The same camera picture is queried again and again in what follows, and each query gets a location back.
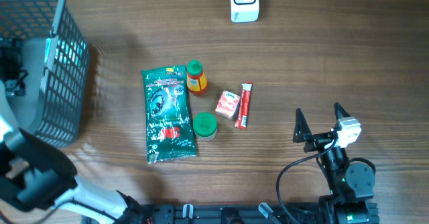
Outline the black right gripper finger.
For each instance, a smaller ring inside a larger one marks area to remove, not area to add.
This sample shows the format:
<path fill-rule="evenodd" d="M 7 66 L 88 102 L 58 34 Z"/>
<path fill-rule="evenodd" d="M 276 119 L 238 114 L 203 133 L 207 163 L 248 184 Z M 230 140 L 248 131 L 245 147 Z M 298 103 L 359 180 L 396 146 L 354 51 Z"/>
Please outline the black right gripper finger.
<path fill-rule="evenodd" d="M 296 109 L 296 123 L 294 128 L 293 142 L 307 142 L 311 139 L 312 132 L 306 122 L 301 108 Z"/>
<path fill-rule="evenodd" d="M 341 104 L 339 102 L 336 102 L 334 104 L 334 113 L 335 113 L 335 117 L 336 120 L 342 119 L 342 118 L 346 118 L 346 117 L 350 117 L 351 115 L 348 114 L 344 108 L 341 106 Z"/>

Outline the red stick sachet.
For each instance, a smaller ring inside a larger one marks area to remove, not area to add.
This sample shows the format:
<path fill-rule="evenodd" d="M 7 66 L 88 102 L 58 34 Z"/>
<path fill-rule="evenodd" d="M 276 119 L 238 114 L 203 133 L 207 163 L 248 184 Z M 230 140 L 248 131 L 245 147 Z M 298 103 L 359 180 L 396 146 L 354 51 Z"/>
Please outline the red stick sachet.
<path fill-rule="evenodd" d="M 239 129 L 247 129 L 247 116 L 249 113 L 249 103 L 251 99 L 252 82 L 244 82 L 242 84 L 241 102 L 239 106 L 239 114 L 235 122 L 235 127 Z"/>

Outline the red white tissue packet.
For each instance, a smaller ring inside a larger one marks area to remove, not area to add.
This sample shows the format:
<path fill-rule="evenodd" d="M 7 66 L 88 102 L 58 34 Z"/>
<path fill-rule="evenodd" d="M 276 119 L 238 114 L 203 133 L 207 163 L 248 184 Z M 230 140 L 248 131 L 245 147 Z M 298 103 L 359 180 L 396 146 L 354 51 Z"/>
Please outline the red white tissue packet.
<path fill-rule="evenodd" d="M 227 119 L 232 119 L 239 108 L 240 101 L 241 97 L 239 95 L 229 91 L 223 91 L 217 103 L 215 113 Z"/>

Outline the green lid clear jar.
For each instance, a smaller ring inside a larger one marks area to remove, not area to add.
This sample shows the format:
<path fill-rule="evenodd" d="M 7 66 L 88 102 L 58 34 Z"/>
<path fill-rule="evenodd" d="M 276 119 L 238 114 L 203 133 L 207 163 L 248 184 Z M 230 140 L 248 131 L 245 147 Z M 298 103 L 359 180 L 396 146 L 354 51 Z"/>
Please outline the green lid clear jar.
<path fill-rule="evenodd" d="M 193 120 L 193 129 L 196 137 L 202 141 L 210 141 L 217 134 L 217 119 L 209 112 L 199 113 Z"/>

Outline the green foil snack bag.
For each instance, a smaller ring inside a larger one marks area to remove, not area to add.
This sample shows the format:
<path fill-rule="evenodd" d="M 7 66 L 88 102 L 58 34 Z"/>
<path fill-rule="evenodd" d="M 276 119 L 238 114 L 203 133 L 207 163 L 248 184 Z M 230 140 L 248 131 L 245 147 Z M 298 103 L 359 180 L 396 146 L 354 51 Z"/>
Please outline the green foil snack bag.
<path fill-rule="evenodd" d="M 186 84 L 186 67 L 165 66 L 142 73 L 147 162 L 197 155 Z"/>

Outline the light teal small packet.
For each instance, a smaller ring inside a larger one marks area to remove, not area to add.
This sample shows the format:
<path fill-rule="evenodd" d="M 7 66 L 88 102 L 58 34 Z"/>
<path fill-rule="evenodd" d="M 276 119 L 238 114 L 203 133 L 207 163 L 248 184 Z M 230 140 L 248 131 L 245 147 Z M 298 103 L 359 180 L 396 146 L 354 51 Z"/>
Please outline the light teal small packet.
<path fill-rule="evenodd" d="M 61 64 L 73 64 L 77 67 L 82 66 L 82 60 L 84 50 L 86 50 L 85 42 L 77 42 L 72 40 L 71 43 L 66 43 L 64 40 L 60 40 L 57 43 L 59 47 L 56 49 L 55 59 L 59 60 Z"/>

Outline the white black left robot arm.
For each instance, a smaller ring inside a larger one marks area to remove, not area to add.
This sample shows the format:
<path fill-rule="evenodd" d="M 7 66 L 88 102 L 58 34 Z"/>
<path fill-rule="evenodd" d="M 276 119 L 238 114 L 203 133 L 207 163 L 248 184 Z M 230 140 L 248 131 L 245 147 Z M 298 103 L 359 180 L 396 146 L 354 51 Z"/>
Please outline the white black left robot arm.
<path fill-rule="evenodd" d="M 23 92 L 21 49 L 21 40 L 1 40 L 1 199 L 24 212 L 65 209 L 80 214 L 82 223 L 151 223 L 132 197 L 81 178 L 60 150 L 18 126 L 7 98 Z"/>

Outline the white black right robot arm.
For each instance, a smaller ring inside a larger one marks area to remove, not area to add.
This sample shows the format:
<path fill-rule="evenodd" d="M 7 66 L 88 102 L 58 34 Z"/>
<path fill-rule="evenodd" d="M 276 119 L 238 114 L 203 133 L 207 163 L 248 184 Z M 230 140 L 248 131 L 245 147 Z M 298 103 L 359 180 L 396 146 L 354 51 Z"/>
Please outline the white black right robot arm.
<path fill-rule="evenodd" d="M 334 104 L 336 123 L 330 131 L 313 134 L 301 109 L 296 109 L 292 141 L 303 143 L 304 152 L 316 152 L 316 162 L 330 190 L 316 203 L 290 204 L 300 223 L 378 223 L 378 210 L 373 198 L 375 165 L 364 158 L 349 158 L 346 147 L 356 142 L 360 122 L 339 103 Z"/>

